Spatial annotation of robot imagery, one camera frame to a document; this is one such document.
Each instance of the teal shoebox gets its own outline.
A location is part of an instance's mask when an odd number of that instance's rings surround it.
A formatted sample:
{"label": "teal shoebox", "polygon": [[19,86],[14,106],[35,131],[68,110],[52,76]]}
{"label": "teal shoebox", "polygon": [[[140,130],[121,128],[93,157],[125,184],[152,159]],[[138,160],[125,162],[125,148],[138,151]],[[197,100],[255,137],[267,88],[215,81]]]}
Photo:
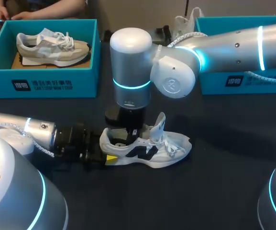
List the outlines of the teal shoebox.
{"label": "teal shoebox", "polygon": [[[18,33],[36,35],[44,28],[69,33],[92,47],[89,68],[11,69]],[[96,97],[100,40],[96,20],[6,21],[0,31],[0,98]]]}
{"label": "teal shoebox", "polygon": [[[205,17],[196,19],[195,31],[210,36],[271,24],[276,24],[276,16]],[[254,73],[276,79],[276,69]],[[244,72],[204,73],[199,79],[203,94],[276,93],[276,83],[255,79]]]}

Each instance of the sneaker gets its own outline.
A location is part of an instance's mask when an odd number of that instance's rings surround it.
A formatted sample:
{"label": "sneaker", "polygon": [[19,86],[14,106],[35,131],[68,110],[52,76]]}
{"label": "sneaker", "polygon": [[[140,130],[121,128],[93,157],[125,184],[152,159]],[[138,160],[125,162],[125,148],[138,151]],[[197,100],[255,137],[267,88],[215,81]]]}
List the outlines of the sneaker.
{"label": "sneaker", "polygon": [[144,125],[138,137],[128,143],[126,129],[106,128],[100,139],[101,150],[111,156],[118,157],[110,165],[125,165],[143,163],[152,168],[163,168],[184,159],[190,152],[192,145],[185,135],[164,131],[166,116],[160,113],[154,126]]}
{"label": "sneaker", "polygon": [[40,34],[34,36],[19,33],[17,48],[22,56],[22,65],[25,66],[72,66],[84,60],[90,51],[86,42],[73,40],[68,33],[64,35],[48,29],[43,29]]}

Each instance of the beige sneaker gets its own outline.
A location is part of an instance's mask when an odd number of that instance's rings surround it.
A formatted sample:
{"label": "beige sneaker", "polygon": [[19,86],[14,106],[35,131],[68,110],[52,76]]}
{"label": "beige sneaker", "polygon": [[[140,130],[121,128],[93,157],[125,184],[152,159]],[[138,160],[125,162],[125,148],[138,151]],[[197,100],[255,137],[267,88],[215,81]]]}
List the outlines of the beige sneaker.
{"label": "beige sneaker", "polygon": [[22,33],[17,35],[17,48],[22,55],[22,64],[37,66],[53,64],[59,67],[72,66],[85,58],[90,52],[88,43],[73,40],[72,37],[48,29],[34,36]]}

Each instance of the person's hand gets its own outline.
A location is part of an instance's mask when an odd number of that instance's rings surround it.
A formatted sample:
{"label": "person's hand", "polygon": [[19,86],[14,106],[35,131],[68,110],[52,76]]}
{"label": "person's hand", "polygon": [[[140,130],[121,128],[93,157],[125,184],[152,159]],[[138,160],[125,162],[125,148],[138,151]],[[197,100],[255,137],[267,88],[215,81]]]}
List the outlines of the person's hand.
{"label": "person's hand", "polygon": [[29,20],[33,19],[33,13],[32,12],[21,12],[11,18],[11,20]]}
{"label": "person's hand", "polygon": [[2,20],[9,20],[9,15],[6,7],[1,6],[0,7],[0,19]]}

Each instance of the black n logo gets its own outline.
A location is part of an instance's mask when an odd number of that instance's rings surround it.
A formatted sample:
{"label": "black n logo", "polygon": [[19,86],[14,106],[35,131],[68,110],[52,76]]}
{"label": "black n logo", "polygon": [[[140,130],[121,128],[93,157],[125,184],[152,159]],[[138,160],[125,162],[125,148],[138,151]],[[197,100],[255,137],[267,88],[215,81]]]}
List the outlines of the black n logo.
{"label": "black n logo", "polygon": [[158,149],[156,146],[153,146],[148,153],[146,153],[146,146],[137,146],[133,150],[131,150],[126,157],[135,157],[138,155],[139,159],[147,160],[149,161],[156,153],[158,152]]}

